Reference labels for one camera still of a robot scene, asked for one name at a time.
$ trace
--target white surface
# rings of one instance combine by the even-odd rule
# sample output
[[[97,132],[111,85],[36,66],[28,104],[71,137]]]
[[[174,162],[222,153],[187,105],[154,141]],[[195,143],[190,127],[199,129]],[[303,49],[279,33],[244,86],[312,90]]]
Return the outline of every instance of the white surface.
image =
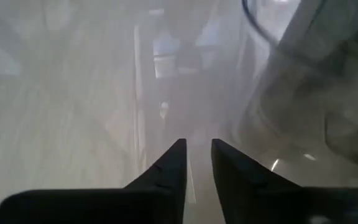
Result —
[[[187,138],[185,220],[224,223],[210,142],[269,56],[246,29],[237,0],[0,0],[0,201],[123,187]]]

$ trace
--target dark plastic piece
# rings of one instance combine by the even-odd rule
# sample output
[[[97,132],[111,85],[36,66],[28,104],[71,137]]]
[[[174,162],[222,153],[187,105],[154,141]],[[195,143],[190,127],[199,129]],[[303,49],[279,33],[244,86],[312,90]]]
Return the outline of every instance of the dark plastic piece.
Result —
[[[0,224],[173,223],[183,220],[186,140],[123,189],[31,190],[0,204]]]
[[[300,187],[219,139],[212,161],[227,224],[358,223],[358,189]]]

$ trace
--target floor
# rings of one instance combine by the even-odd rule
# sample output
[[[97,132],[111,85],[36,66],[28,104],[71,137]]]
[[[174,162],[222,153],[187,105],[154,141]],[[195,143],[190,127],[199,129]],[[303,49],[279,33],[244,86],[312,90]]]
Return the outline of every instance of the floor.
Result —
[[[123,187],[187,138],[185,222],[224,223],[210,140],[241,147],[269,55],[246,32],[234,0],[0,0],[0,201]]]

